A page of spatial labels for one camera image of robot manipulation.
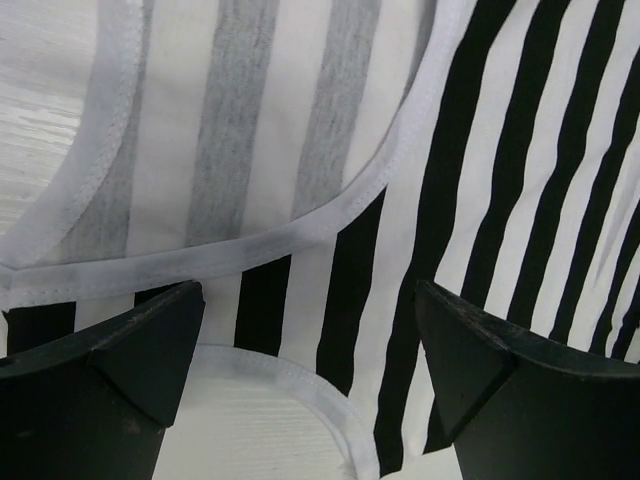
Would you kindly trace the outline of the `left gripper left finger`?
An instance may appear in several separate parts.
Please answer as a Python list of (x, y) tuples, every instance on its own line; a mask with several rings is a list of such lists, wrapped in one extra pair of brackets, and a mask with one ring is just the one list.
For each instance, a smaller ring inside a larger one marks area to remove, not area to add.
[(76, 329), (75, 306), (5, 313), (1, 475), (149, 479), (177, 415), (204, 312), (185, 282)]

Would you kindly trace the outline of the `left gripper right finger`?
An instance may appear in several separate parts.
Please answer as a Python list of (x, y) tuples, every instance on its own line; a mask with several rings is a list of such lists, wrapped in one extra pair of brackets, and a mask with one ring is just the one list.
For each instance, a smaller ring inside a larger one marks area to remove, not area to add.
[(428, 281), (416, 319), (463, 478), (638, 478), (637, 365), (541, 337)]

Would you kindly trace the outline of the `black white striped tank top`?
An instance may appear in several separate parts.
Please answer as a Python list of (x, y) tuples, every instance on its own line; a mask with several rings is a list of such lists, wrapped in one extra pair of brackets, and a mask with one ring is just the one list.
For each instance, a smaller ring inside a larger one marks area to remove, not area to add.
[(410, 290), (639, 359), (635, 1), (102, 1), (79, 132), (1, 240), (76, 330), (180, 280), (204, 344), (438, 448)]

